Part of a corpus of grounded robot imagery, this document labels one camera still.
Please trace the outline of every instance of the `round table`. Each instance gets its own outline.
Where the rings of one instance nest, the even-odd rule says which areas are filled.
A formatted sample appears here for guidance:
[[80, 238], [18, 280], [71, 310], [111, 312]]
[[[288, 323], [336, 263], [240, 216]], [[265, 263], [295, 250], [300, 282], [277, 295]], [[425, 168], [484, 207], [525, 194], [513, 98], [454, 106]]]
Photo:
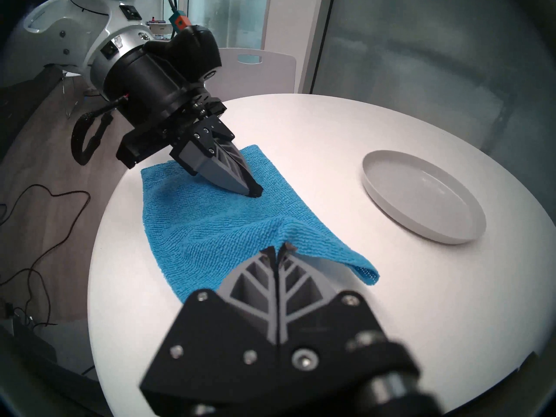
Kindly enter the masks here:
[[[420, 386], [445, 411], [483, 393], [548, 340], [556, 314], [556, 227], [531, 193], [463, 140], [389, 109], [343, 98], [272, 94], [226, 102], [222, 121], [242, 149], [257, 144], [319, 219], [380, 274], [346, 275], [337, 288], [365, 295], [388, 337], [422, 368]], [[361, 161], [406, 152], [464, 184], [486, 232], [442, 245], [399, 226], [372, 202]], [[88, 324], [98, 379], [115, 416], [154, 415], [138, 385], [181, 308], [142, 223], [140, 169], [125, 173], [98, 229]]]

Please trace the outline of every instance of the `chair leg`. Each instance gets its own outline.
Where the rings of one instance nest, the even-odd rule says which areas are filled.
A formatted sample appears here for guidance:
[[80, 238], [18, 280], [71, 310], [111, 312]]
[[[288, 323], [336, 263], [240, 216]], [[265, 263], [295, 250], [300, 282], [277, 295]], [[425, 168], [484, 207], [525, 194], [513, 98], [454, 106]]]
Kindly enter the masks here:
[[[65, 81], [66, 79], [68, 79], [68, 78], [65, 77], [65, 76], [62, 76], [62, 95], [63, 95], [63, 98], [64, 98], [64, 109], [65, 109], [65, 111], [66, 111], [66, 119], [69, 119], [69, 117], [71, 116], [73, 110], [74, 110], [75, 107], [77, 106], [77, 103], [79, 103], [79, 100], [77, 100], [77, 101], [75, 102], [75, 104], [71, 107], [70, 111], [68, 111], [67, 100], [66, 100], [66, 87], [65, 87], [65, 84], [64, 84], [64, 81]], [[75, 95], [75, 80], [74, 80], [73, 77], [71, 77], [70, 79], [71, 79], [72, 84], [73, 84], [73, 95]]]

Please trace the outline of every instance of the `microfiber towel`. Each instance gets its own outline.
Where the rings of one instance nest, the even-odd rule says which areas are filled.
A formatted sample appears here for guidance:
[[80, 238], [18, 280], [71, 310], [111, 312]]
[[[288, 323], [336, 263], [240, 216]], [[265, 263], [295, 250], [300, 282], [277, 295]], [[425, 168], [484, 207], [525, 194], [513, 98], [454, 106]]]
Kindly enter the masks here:
[[344, 263], [366, 284], [377, 282], [373, 265], [319, 221], [258, 146], [241, 153], [264, 189], [258, 199], [193, 177], [175, 161], [141, 171], [145, 232], [182, 302], [195, 290], [217, 290], [237, 265], [286, 241], [302, 255]]

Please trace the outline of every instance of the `chair backrest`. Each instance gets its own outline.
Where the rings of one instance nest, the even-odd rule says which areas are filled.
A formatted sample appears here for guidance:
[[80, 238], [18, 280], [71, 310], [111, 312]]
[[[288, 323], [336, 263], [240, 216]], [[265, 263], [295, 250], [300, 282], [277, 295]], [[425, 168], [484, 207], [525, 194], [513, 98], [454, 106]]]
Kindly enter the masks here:
[[206, 81], [205, 86], [211, 96], [218, 97], [221, 101], [294, 91], [293, 56], [257, 49], [222, 48], [220, 58], [222, 68]]

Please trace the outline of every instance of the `white plate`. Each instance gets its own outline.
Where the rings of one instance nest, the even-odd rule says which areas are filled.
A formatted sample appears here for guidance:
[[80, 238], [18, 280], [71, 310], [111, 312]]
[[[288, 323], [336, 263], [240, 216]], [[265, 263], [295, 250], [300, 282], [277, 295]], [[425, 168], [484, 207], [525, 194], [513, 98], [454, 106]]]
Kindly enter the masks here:
[[474, 240], [486, 230], [477, 199], [456, 178], [413, 155], [373, 151], [363, 158], [363, 185], [394, 221], [442, 243]]

